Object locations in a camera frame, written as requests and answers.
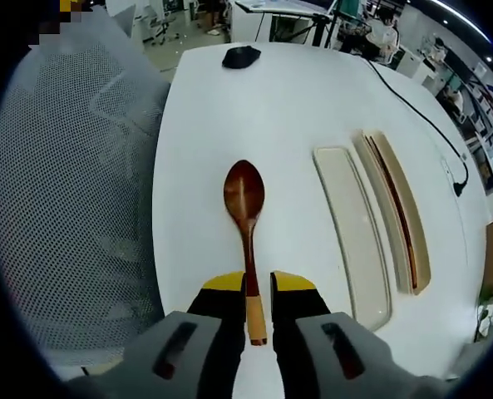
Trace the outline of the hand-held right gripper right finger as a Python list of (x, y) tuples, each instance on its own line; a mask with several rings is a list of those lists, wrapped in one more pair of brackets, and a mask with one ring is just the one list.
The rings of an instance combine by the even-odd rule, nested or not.
[(274, 351), (287, 398), (432, 398), (434, 380), (399, 367), (390, 347), (306, 278), (270, 274)]

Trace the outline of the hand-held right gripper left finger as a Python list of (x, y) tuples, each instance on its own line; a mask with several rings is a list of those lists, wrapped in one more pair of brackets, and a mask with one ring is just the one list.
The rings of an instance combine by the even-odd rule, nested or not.
[(118, 398), (230, 398), (245, 346), (243, 272), (204, 283), (185, 312), (174, 311), (125, 350)]

